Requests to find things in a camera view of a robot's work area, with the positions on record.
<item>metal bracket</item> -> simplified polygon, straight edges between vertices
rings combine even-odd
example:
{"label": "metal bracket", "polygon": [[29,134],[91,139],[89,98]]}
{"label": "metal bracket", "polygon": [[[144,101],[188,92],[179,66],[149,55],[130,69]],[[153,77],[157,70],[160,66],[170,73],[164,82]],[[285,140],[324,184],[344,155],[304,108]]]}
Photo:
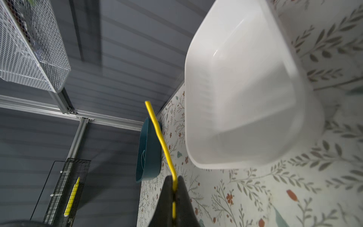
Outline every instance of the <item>metal bracket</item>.
{"label": "metal bracket", "polygon": [[79,145],[81,144],[83,134],[85,133],[88,118],[81,117],[79,120],[79,126],[74,136],[72,146],[70,147],[67,158],[76,158]]}
{"label": "metal bracket", "polygon": [[62,113],[64,113],[64,114],[74,114],[75,113],[75,111],[68,104],[67,99],[62,92],[60,92],[60,93],[49,92],[49,94],[52,97],[52,99],[54,100],[54,102],[56,102],[58,108],[60,109],[60,111]]}

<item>white plastic basin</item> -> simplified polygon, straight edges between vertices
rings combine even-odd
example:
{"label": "white plastic basin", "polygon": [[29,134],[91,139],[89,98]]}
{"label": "white plastic basin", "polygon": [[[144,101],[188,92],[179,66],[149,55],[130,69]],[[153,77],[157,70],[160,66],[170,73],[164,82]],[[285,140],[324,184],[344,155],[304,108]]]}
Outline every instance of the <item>white plastic basin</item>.
{"label": "white plastic basin", "polygon": [[185,61],[185,142],[199,168],[261,166],[321,135],[323,110],[265,0],[216,0]]}

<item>yellow straw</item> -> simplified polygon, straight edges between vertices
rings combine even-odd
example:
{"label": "yellow straw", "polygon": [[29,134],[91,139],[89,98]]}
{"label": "yellow straw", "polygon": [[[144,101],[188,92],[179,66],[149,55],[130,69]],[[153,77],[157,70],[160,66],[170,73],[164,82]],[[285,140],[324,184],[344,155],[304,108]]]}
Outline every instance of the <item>yellow straw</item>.
{"label": "yellow straw", "polygon": [[145,105],[146,105],[147,111],[149,112],[151,121],[154,124],[155,131],[156,131],[156,134],[160,141],[161,147],[164,150],[165,158],[166,158],[166,161],[168,162],[168,166],[171,171],[171,176],[173,177],[173,190],[175,192],[178,188],[178,176],[177,176],[175,168],[173,166],[173,161],[171,160],[168,146],[166,145],[164,137],[161,133],[160,125],[158,123],[158,120],[156,119],[156,116],[155,116],[154,110],[152,109],[151,103],[149,101],[145,101]]}

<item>floral wallpaper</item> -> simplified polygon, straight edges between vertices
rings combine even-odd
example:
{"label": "floral wallpaper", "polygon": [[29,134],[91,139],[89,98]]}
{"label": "floral wallpaper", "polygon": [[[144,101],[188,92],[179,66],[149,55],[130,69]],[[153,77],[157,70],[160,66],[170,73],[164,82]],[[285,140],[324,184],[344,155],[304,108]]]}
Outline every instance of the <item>floral wallpaper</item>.
{"label": "floral wallpaper", "polygon": [[[363,226],[362,2],[271,2],[325,108],[323,135],[267,166],[199,169],[185,148],[182,86],[158,115],[173,163],[201,227]],[[159,176],[141,185],[138,227],[148,226],[167,175],[162,154]]]}

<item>metal beam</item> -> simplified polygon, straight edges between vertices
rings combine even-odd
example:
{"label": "metal beam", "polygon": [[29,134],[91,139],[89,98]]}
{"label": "metal beam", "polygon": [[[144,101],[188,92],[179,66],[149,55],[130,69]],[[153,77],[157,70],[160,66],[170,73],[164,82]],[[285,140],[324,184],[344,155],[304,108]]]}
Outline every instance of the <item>metal beam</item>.
{"label": "metal beam", "polygon": [[74,113],[74,110],[70,107],[70,105],[67,102],[67,99],[64,97],[64,94],[62,92],[60,93],[49,92],[49,94],[62,113],[64,114]]}
{"label": "metal beam", "polygon": [[2,95],[0,95],[0,108],[20,110],[77,121],[79,121],[80,117],[84,117],[89,118],[90,122],[94,124],[107,125],[121,129],[130,129],[134,131],[141,131],[143,125],[143,122],[141,121],[133,121],[129,119],[92,113],[83,110],[74,110],[75,114],[63,114],[59,107],[56,105]]}
{"label": "metal beam", "polygon": [[81,144],[83,134],[85,133],[88,118],[81,117],[79,120],[79,126],[74,136],[72,146],[70,147],[67,158],[76,158],[79,145]]}

